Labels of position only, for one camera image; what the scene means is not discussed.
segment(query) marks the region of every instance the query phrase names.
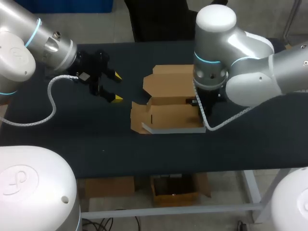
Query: floor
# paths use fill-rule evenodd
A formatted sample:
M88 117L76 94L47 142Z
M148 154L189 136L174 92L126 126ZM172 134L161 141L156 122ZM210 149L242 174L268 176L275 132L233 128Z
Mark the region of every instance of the floor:
M187 0L199 11L212 0ZM281 38L293 1L229 0L242 29L265 37ZM291 27L291 34L308 34L308 0L303 0ZM51 28L67 34L76 43L133 42L128 9L123 0L114 0L111 13L38 14Z
M261 195L265 193L277 172L277 169L254 171ZM212 198L201 196L200 202L202 205L228 205L248 202L239 172L210 172L208 178ZM153 207L153 203L150 188L143 184L142 189L137 190L133 197L92 198L90 199L89 211L151 207ZM250 212L140 217L143 231L236 231L235 227L238 220L249 224L249 231L275 231L270 219L263 224L252 224ZM136 220L134 218L115 218L112 230L136 231Z
M210 0L187 0L191 10L198 11L209 4ZM266 37L280 38L283 33L292 1L290 0L229 0L237 13L238 25L246 31ZM291 28L293 34L308 34L308 0L303 5ZM43 22L54 29L66 33L76 43L113 43L133 42L128 9L123 0L115 0L113 11L105 14L38 14ZM6 107L0 106L0 116ZM277 170L256 170L255 176L263 194ZM209 173L212 198L201 198L201 203L233 204L245 203L246 195L241 177L237 172ZM146 190L138 190L133 197L91 199L89 210L110 210L119 208L152 207L151 196ZM142 217L143 231L235 231L238 220L249 223L250 231L274 231L271 220L264 224L252 224L249 212L172 215ZM113 231L136 231L134 218L116 218Z

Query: black chair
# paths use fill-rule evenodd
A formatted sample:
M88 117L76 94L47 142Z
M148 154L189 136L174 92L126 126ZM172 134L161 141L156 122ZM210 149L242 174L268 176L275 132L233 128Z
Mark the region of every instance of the black chair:
M186 0L124 0L135 42L193 40L197 12ZM228 0L212 4L226 5Z

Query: blue bin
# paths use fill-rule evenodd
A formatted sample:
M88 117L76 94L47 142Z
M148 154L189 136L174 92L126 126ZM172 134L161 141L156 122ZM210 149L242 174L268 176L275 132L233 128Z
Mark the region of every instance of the blue bin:
M15 0L32 13L110 13L113 0Z

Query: white cable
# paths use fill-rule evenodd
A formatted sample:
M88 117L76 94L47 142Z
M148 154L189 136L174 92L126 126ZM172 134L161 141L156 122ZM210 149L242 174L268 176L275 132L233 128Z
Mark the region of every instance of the white cable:
M227 119L226 121L222 122L221 124L217 125L216 127L211 128L210 125L208 124L208 121L207 121L206 115L204 113L200 97L199 97L198 92L197 92L197 88L196 88L194 83L193 83L193 89L194 89L194 93L196 95L196 99L197 99L197 102L198 102L198 105L199 105L199 108L200 108L200 111L201 111L201 114L202 114L202 117L203 117L203 121L204 121L205 127L207 129L209 129L210 131L215 131L215 130L225 126L226 124L230 123L231 121L233 121L236 118L244 115L246 112L249 112L251 109L254 108L254 107L248 107L248 108L242 110L241 112L239 112L238 114L236 114L236 115L232 116L231 118Z
M57 77L53 78L49 82L48 87L47 87L47 94L48 94L48 98L50 100L50 103L52 105L52 113L47 118L45 118L45 119L43 119L41 121L38 121L38 122L28 123L28 124L14 123L14 122L11 122L11 121L9 121L9 120L7 120L5 118L2 118L2 117L0 117L0 120L2 122L6 123L6 124L9 124L9 125L12 125L12 126L17 126L17 127L35 126L35 125L39 125L39 124L45 123L48 120L50 120L54 116L54 114L56 114L56 111L57 111L56 104L54 103L54 100L53 100L52 95L51 95L51 87L55 83L55 81L57 81L59 79L78 79L78 77L76 77L76 76L68 76L68 75L61 75L61 76L57 76Z

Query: table surface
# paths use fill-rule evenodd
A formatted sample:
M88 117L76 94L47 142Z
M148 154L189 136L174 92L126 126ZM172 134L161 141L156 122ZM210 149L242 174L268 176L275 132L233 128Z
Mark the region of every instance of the table surface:
M89 94L88 86L61 80L52 95L57 113L31 128L1 126L0 145L34 145L55 151L77 178L193 173L308 166L308 94L292 93L267 101L223 128L205 134L141 135L130 130L131 101L147 103L143 77L156 64L192 64L192 42L83 45L104 49L123 81L102 79L125 100L108 104ZM10 103L6 118L20 123L51 112L44 67ZM210 124L217 125L242 108L219 103Z

